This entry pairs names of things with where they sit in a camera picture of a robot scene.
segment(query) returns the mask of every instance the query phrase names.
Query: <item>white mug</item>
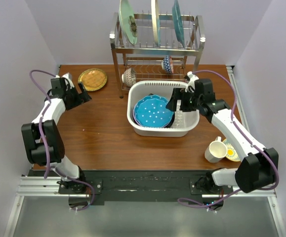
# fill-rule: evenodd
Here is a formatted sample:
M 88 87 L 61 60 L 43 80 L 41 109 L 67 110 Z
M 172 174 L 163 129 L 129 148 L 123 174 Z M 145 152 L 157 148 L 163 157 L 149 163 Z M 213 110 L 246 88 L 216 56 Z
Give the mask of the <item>white mug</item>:
M 215 141 L 210 143 L 204 153 L 205 159 L 211 163 L 219 162 L 227 155 L 227 147 L 221 140 L 221 137 L 217 137 Z

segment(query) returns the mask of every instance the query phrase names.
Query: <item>blue patterned cup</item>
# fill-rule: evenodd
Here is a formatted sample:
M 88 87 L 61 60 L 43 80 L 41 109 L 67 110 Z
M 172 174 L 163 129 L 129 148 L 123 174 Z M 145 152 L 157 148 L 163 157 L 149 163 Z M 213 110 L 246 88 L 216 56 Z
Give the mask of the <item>blue patterned cup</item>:
M 162 61 L 162 69 L 166 71 L 168 74 L 173 74 L 173 63 L 172 57 L 166 56 Z

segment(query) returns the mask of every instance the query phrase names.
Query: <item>patterned mug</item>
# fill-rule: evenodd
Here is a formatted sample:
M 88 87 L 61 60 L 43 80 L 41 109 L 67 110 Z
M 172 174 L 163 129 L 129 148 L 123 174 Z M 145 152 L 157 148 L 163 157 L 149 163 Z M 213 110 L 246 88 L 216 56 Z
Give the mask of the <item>patterned mug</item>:
M 166 56 L 162 61 L 162 69 L 166 71 L 168 74 L 173 74 L 173 63 L 172 57 Z
M 136 71 L 133 68 L 127 69 L 122 74 L 122 82 L 128 87 L 132 87 L 136 83 Z

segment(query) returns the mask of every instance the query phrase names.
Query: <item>yellow plate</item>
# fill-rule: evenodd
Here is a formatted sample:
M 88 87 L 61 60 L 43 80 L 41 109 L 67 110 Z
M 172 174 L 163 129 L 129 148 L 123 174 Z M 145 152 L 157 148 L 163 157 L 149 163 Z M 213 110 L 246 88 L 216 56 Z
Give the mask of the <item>yellow plate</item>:
M 107 83 L 107 74 L 98 68 L 91 68 L 80 74 L 78 82 L 82 82 L 86 91 L 101 89 Z
M 227 139 L 225 139 L 223 141 L 223 143 L 226 145 L 227 147 L 227 155 L 226 155 L 226 158 L 231 160 L 231 161 L 235 161 L 235 162 L 238 162 L 238 161 L 241 161 L 240 160 L 240 157 L 238 156 L 237 152 L 235 151 L 234 147 L 232 146 L 231 143 L 229 143 L 227 141 Z

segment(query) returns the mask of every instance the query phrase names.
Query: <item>gray floor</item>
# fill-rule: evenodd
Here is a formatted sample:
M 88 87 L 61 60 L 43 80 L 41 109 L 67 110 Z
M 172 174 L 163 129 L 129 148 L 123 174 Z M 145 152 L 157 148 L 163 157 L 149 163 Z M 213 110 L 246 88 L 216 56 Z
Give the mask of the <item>gray floor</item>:
M 266 197 L 231 197 L 217 214 L 168 202 L 107 202 L 77 214 L 67 197 L 25 197 L 15 237 L 277 237 Z

